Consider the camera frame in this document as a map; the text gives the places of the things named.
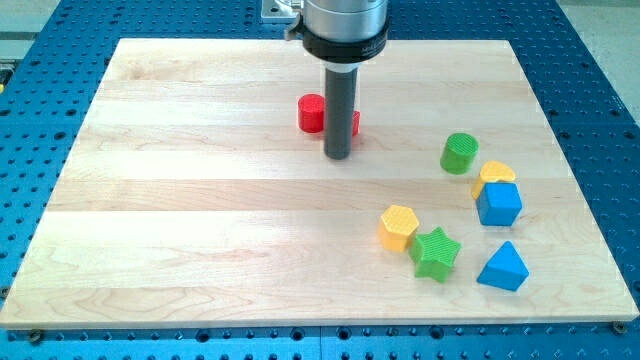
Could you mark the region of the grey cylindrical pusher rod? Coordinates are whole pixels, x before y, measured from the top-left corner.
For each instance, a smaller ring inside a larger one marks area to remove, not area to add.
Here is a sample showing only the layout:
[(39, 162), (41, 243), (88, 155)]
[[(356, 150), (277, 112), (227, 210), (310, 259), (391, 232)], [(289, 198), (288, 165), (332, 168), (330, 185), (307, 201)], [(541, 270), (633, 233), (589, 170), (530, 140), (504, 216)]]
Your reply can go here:
[(357, 77), (357, 63), (325, 63), (324, 153), (334, 160), (351, 152)]

